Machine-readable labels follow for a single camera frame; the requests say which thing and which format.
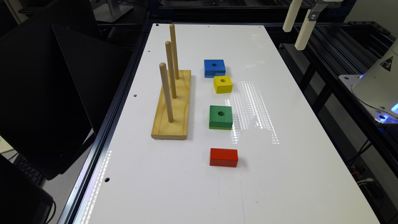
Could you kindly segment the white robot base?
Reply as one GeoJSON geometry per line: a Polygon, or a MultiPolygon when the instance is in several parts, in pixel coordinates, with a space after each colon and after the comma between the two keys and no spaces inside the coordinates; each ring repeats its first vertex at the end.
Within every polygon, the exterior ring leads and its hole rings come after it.
{"type": "Polygon", "coordinates": [[[364,74],[339,79],[376,123],[397,124],[397,42],[364,74]]]}

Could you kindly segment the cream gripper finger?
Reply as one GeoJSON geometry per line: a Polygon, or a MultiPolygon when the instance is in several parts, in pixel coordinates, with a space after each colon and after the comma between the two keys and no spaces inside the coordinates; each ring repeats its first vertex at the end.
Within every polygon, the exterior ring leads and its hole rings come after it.
{"type": "Polygon", "coordinates": [[[290,3],[289,10],[287,12],[284,25],[282,27],[284,32],[290,32],[292,30],[301,4],[302,0],[292,0],[292,2],[290,3]]]}
{"type": "Polygon", "coordinates": [[[307,15],[305,16],[297,40],[295,42],[295,48],[297,50],[304,50],[306,48],[308,40],[315,27],[316,19],[317,19],[317,13],[309,9],[307,11],[307,15]]]}

